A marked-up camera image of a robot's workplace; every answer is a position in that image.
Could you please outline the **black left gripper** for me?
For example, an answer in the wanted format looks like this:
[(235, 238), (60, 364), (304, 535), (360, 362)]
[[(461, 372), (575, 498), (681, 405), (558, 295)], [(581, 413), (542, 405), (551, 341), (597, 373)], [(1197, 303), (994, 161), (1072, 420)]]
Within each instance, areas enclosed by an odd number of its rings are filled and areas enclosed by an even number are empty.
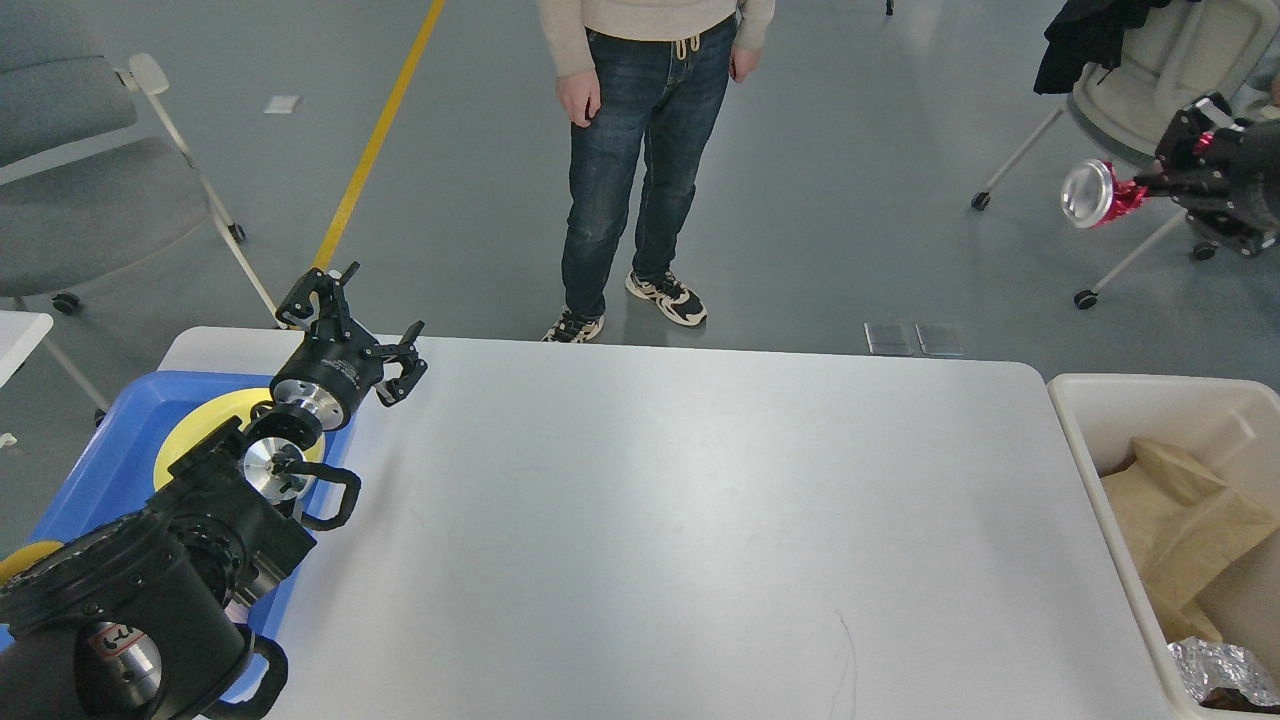
[[(303, 333), (302, 342), (269, 386), (275, 404), (296, 405), (315, 416), (323, 430), (340, 430), (371, 388), (384, 407), (406, 400), (428, 370), (416, 347), (425, 322), (410, 325), (396, 343), (357, 338), (357, 323), (346, 286), (360, 269), (352, 261), (340, 274), (311, 268), (285, 293), (275, 319)], [(399, 366), (383, 378), (383, 365)]]

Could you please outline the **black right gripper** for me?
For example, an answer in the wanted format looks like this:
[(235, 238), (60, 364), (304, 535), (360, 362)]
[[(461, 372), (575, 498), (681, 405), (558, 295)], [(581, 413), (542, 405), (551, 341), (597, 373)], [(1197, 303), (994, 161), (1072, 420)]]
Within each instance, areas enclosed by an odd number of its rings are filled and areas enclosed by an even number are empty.
[(1196, 237), (1192, 259), (1211, 259), (1220, 249), (1257, 258), (1271, 249), (1271, 231), (1279, 228), (1279, 120), (1242, 126), (1221, 94), (1203, 95), (1175, 113), (1155, 158), (1160, 170), (1222, 170), (1134, 178), (1147, 197), (1181, 209)]

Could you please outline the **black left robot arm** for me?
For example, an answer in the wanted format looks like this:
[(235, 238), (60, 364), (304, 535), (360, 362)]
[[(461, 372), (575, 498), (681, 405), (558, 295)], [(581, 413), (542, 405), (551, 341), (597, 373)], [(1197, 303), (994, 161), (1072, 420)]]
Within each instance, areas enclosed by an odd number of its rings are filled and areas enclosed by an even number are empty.
[(3, 582), (5, 719), (261, 719), (284, 650), (227, 612), (251, 607), (343, 527), (362, 482), (305, 454), (375, 392), (388, 407), (428, 369), (413, 323), (384, 343), (356, 322), (358, 270), (314, 268), (276, 318), (303, 332), (264, 410), (230, 416), (136, 511), (35, 556)]

